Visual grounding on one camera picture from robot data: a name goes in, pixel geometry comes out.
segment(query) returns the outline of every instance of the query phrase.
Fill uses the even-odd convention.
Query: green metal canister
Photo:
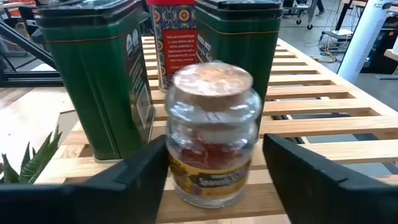
[[[282,1],[196,0],[196,4],[199,61],[221,60],[248,71],[264,107]]]
[[[46,44],[100,161],[136,155],[152,131],[141,7],[133,0],[72,0],[40,9]]]

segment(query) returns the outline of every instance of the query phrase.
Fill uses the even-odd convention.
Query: cable
[[[22,57],[26,57],[28,55],[28,52],[27,51],[25,51],[25,54],[24,55],[22,55],[22,56],[10,56],[10,57],[20,57],[20,58],[22,58]]]
[[[350,31],[351,31],[351,32],[353,32],[353,27],[354,27],[355,19],[356,19],[356,7],[355,7],[354,16],[353,16],[353,18],[351,19],[351,28],[350,28]]]
[[[4,39],[4,38],[1,38],[1,37],[0,37],[0,39],[4,40],[5,42],[8,42],[8,43],[10,43],[10,44],[13,44],[13,45],[15,45],[15,46],[18,46],[17,44],[15,44],[15,43],[12,43],[11,41],[9,41],[9,40],[6,40],[6,39]]]
[[[338,5],[338,7],[337,7],[337,12],[340,10],[340,6],[341,6],[341,0],[339,1],[339,5]],[[332,31],[336,28],[336,26],[337,26],[337,14],[338,13],[335,13],[335,17],[333,18],[333,22],[332,22],[332,26],[330,27],[330,31],[329,31],[329,34],[331,34],[332,33]],[[319,58],[314,58],[316,61],[318,61],[318,62],[325,62],[325,63],[333,63],[333,62],[336,62],[336,56],[334,56],[331,52],[330,52],[330,39],[331,39],[331,37],[330,37],[330,35],[328,35],[328,40],[327,40],[327,42],[326,42],[326,47],[325,47],[325,53],[326,54],[328,54],[329,55],[329,57],[331,57],[331,60],[321,60],[321,59],[319,59]]]
[[[333,5],[331,6],[331,8],[334,8],[335,4],[336,4],[336,1],[333,2]],[[331,13],[329,13],[328,19],[326,20],[325,26],[323,27],[323,30],[322,30],[322,31],[324,31],[324,30],[326,29],[326,27],[327,27],[327,25],[328,25],[328,23],[329,23],[330,15],[331,15]],[[320,38],[319,40],[312,41],[312,42],[304,43],[303,46],[304,46],[304,47],[316,47],[316,46],[318,46],[318,48],[319,48],[321,39],[322,39],[322,38]],[[314,46],[307,46],[307,44],[312,44],[312,43],[315,43],[315,42],[318,42],[318,44],[317,44],[317,45],[314,45]]]

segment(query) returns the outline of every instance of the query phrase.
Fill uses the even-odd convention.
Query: wooden slat table
[[[152,97],[156,103],[153,138],[165,133],[165,93],[157,89],[157,68],[153,38],[143,38]],[[270,87],[260,133],[283,137],[372,133],[378,141],[303,144],[342,164],[398,161],[398,113],[359,88],[335,75],[283,40],[278,40]],[[306,100],[297,98],[320,98]],[[348,113],[344,118],[273,120],[274,115]],[[157,217],[158,223],[288,223],[261,152],[256,144],[248,190],[242,201],[221,210],[193,207],[179,199],[168,177]],[[81,182],[112,166],[92,158],[90,145],[80,123],[72,129],[36,184]],[[398,183],[395,176],[382,181]]]

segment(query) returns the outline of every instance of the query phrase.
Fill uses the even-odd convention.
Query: wooden slat
[[[387,184],[398,185],[398,175],[390,175],[387,177],[378,177],[377,179],[380,181],[383,181]]]
[[[144,49],[144,55],[156,55],[155,49]]]
[[[142,41],[145,42],[147,40],[155,40],[154,36],[148,36],[148,37],[141,37]]]
[[[260,127],[260,133],[278,134],[285,138],[334,134],[366,134],[377,131],[398,131],[397,117],[363,116],[266,121],[262,122]]]
[[[84,131],[71,131],[63,141],[62,145],[89,144]]]
[[[97,163],[96,166],[90,167],[89,164],[95,163],[92,157],[82,157],[82,158],[69,158],[69,159],[54,159],[52,161],[58,161],[57,163],[52,162],[50,164],[50,169],[47,169],[44,172],[44,176],[47,179],[70,179],[71,182],[84,182],[89,179],[91,176],[96,175],[107,168],[109,168],[113,163]],[[61,169],[62,172],[59,173],[54,169]],[[267,170],[264,169],[251,169],[248,178],[248,184],[268,184],[271,183],[271,177]],[[164,186],[164,190],[174,190],[174,183],[171,177],[171,173],[166,179],[166,183]]]
[[[267,90],[267,100],[276,99],[290,99],[290,98],[311,98],[321,96],[332,96],[335,98],[342,98],[346,96],[349,91],[348,86],[284,86],[274,87],[269,86]],[[163,103],[165,93],[160,90],[152,90],[152,101],[156,103]]]
[[[271,74],[279,75],[293,75],[293,74],[318,74],[317,70],[308,65],[296,65],[296,66],[272,66]],[[157,79],[157,70],[152,69],[147,71],[148,79]]]
[[[145,57],[146,62],[148,62],[147,60],[152,59],[152,61],[154,61],[153,59],[156,59],[156,55],[146,55]],[[157,63],[151,65],[150,67],[148,67],[148,63],[146,63],[147,65],[147,69],[157,69]],[[301,61],[298,58],[274,58],[272,61],[272,65],[273,66],[277,66],[277,65],[283,65],[283,66],[291,66],[291,65],[306,65],[305,62]]]
[[[144,59],[145,62],[156,62],[156,55],[144,55]]]
[[[158,90],[158,79],[149,80],[150,90]],[[271,75],[270,86],[274,85],[330,85],[331,81],[324,75]]]
[[[287,52],[287,49],[281,46],[276,46],[275,52]]]
[[[398,140],[328,142],[302,146],[341,164],[398,161]]]
[[[148,44],[148,43],[146,43],[146,44],[143,44],[142,45],[142,48],[143,49],[155,49],[155,44]]]
[[[187,205],[173,190],[166,190],[156,222],[189,222],[283,213],[283,206],[272,184],[247,185],[244,197],[235,206],[216,210]]]
[[[142,46],[152,45],[152,44],[155,44],[155,40],[145,40],[142,42]]]
[[[296,56],[290,52],[275,52],[274,58],[295,58]]]
[[[291,224],[287,215],[267,215],[261,217],[229,218],[179,224]]]
[[[80,145],[72,144],[70,146],[65,146],[69,142],[65,142],[63,147],[69,147],[69,153],[64,156],[60,156],[57,158],[68,158],[68,157],[76,157],[77,154],[81,154],[84,143],[87,142],[87,138],[85,137],[84,132],[75,131],[72,133],[74,136],[76,134],[80,134],[83,138],[84,142],[79,142]],[[266,163],[264,160],[264,156],[262,155],[262,143],[263,139],[260,139],[254,145],[254,152],[252,155],[252,164],[251,170],[259,170],[266,169]],[[333,160],[335,162],[339,162],[341,164],[359,164],[365,162],[394,162],[398,161],[398,151],[396,150],[396,146],[398,145],[398,140],[383,140],[383,141],[355,141],[355,142],[328,142],[328,143],[318,143],[318,144],[302,144],[301,146],[321,154],[326,158]],[[73,170],[70,170],[68,167],[72,167],[72,164],[68,164],[67,161],[64,161],[64,165],[62,167],[66,167],[62,169],[62,172],[66,173],[63,175],[60,173],[58,169],[54,169],[54,167],[50,167],[50,172],[53,172],[54,175],[49,173],[45,174],[47,177],[73,177],[73,176],[89,176],[89,174],[95,174],[96,172],[101,172],[102,170],[109,167],[108,165],[101,166],[100,164],[96,164],[94,168],[86,166],[86,164],[95,163],[94,159],[91,155],[86,158],[78,158],[78,159],[68,159],[70,163],[73,164]]]
[[[154,105],[156,121],[165,121],[168,117],[163,104]],[[366,102],[357,99],[336,100],[297,100],[297,101],[267,101],[264,103],[262,114],[266,116],[288,114],[341,113],[366,112],[369,107]]]
[[[145,67],[149,70],[157,69],[157,62],[145,62]]]

